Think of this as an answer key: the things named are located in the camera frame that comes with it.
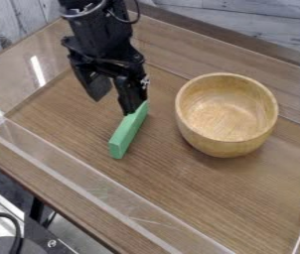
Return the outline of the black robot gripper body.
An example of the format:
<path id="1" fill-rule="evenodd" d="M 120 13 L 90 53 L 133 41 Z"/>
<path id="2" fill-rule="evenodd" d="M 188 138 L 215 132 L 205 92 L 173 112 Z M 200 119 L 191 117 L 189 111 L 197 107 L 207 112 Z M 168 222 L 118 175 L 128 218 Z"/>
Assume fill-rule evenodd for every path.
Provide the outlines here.
<path id="1" fill-rule="evenodd" d="M 149 84 L 145 59 L 132 45 L 133 25 L 126 9 L 65 9 L 74 34 L 63 38 L 71 64 L 106 64 L 112 78 L 129 76 Z"/>

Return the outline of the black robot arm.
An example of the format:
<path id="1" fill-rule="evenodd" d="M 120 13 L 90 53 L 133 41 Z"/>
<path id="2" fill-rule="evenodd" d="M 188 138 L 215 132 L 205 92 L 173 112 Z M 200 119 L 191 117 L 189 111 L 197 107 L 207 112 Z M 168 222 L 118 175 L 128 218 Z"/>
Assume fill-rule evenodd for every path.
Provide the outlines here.
<path id="1" fill-rule="evenodd" d="M 116 87 L 118 103 L 128 116 L 148 100 L 149 77 L 145 57 L 132 45 L 133 25 L 141 19 L 130 18 L 125 0 L 59 0 L 62 17 L 74 34 L 62 44 L 75 77 L 89 96 L 100 101 Z"/>

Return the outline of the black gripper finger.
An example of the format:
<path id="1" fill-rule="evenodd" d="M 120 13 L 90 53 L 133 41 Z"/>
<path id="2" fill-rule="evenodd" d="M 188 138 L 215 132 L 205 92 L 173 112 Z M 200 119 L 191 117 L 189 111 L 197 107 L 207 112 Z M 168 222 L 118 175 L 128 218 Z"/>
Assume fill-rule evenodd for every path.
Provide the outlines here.
<path id="1" fill-rule="evenodd" d="M 112 89 L 112 71 L 105 63 L 73 64 L 75 77 L 91 99 L 98 102 Z"/>
<path id="2" fill-rule="evenodd" d="M 141 80 L 121 75 L 114 79 L 114 86 L 122 112 L 128 116 L 137 111 L 141 104 L 148 100 L 148 85 Z"/>

